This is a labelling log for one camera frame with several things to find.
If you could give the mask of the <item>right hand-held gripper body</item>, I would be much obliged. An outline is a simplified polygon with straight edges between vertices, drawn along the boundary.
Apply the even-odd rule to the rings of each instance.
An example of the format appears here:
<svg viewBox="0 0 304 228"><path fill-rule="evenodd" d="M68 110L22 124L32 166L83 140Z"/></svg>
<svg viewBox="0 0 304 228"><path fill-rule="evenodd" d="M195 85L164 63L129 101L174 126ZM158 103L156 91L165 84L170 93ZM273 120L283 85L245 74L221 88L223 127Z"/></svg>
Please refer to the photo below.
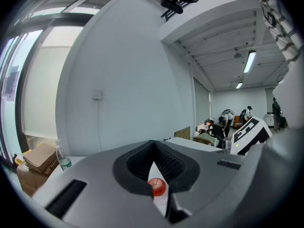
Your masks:
<svg viewBox="0 0 304 228"><path fill-rule="evenodd" d="M273 135L263 119L252 117L245 125L233 133L230 153L247 155L249 149L259 143L264 143Z"/></svg>

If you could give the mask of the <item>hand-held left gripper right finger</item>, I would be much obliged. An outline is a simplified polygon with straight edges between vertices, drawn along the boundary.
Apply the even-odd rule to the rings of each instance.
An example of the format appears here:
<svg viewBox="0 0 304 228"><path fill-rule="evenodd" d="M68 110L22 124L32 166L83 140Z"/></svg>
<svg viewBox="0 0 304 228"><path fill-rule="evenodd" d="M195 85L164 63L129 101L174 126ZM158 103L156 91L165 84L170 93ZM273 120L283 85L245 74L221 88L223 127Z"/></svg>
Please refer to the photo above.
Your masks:
<svg viewBox="0 0 304 228"><path fill-rule="evenodd" d="M188 218L211 203L231 182L244 157L210 147L190 148L157 142L154 177L164 180L166 191L154 197L158 211L170 222Z"/></svg>

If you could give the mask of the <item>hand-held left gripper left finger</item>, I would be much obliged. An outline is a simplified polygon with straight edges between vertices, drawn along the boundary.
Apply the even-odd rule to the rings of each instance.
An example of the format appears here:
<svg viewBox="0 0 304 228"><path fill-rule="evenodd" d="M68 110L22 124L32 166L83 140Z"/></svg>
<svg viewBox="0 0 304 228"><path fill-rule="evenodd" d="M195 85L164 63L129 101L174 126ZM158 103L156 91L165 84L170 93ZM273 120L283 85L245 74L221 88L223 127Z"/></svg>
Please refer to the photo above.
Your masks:
<svg viewBox="0 0 304 228"><path fill-rule="evenodd" d="M86 183L59 223L77 228L164 228L167 221L150 196L122 188L112 172L114 161L142 145L129 144L83 158L36 191L33 200L44 209L73 180Z"/></svg>

